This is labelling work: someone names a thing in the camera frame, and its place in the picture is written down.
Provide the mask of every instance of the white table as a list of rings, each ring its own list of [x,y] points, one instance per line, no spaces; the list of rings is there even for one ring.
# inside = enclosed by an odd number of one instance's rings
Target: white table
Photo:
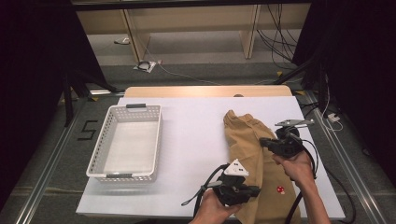
[[[111,189],[90,178],[77,213],[192,217],[194,201],[187,206],[180,204],[191,198],[210,174],[229,159],[223,128],[223,117],[228,110],[232,109],[237,116],[249,113],[273,131],[282,120],[304,118],[293,96],[121,98],[119,101],[119,105],[141,103],[163,108],[163,139],[156,182],[140,188]],[[303,139],[314,143],[307,128],[299,131]],[[309,144],[304,145],[315,155]],[[345,218],[321,161],[317,185],[329,217]],[[302,218],[306,217],[303,201],[300,208]]]

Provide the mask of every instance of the white plastic basket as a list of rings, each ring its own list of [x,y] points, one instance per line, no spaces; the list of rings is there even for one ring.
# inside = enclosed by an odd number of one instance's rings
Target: white plastic basket
[[[162,132],[159,105],[113,105],[92,153],[87,176],[114,186],[155,181]]]

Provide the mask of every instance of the power adapter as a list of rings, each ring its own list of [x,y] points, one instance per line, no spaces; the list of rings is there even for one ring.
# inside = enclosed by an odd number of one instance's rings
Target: power adapter
[[[340,117],[338,117],[336,114],[331,113],[329,116],[327,116],[327,118],[331,121],[331,122],[336,122],[338,120],[340,120]]]

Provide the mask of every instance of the brown fabric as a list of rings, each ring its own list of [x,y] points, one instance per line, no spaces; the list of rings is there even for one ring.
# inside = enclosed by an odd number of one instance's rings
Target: brown fabric
[[[224,132],[230,149],[230,162],[238,159],[249,171],[246,185],[259,186],[259,197],[250,198],[235,216],[243,224],[284,223],[296,195],[291,181],[272,152],[260,146],[260,137],[276,138],[269,128],[251,115],[237,117],[230,110],[224,117]],[[297,208],[291,223],[301,223]]]

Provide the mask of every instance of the white plug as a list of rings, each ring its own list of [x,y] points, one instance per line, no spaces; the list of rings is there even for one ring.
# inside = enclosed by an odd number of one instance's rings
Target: white plug
[[[329,116],[327,116],[327,118],[331,121],[331,122],[336,122],[338,120],[340,120],[340,117],[338,117],[336,114],[332,113]]]
[[[241,175],[248,176],[248,171],[244,168],[244,166],[239,162],[238,159],[235,159],[227,169],[224,170],[224,174],[226,175]]]

